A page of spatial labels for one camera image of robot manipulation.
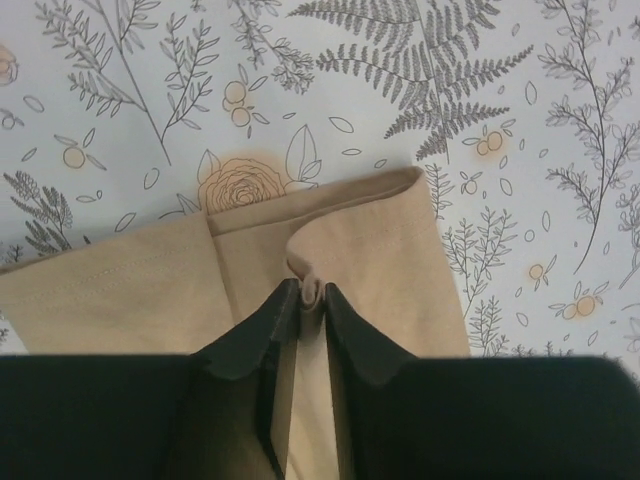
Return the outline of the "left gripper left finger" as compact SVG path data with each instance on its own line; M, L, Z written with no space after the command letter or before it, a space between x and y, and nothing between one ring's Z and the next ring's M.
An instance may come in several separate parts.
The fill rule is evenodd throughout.
M299 285L193 354L1 361L5 479L281 479Z

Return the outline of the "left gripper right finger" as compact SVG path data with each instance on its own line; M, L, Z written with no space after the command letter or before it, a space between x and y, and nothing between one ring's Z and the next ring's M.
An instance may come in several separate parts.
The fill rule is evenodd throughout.
M343 479L635 479L639 391L601 357L427 359L325 288Z

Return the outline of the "beige t shirt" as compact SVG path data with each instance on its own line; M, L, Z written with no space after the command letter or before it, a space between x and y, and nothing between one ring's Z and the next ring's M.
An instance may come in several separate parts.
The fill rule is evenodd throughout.
M1 271L1 311L31 353L191 353L302 286L286 475L335 479L324 287L413 354L470 348L416 167L222 213L195 213Z

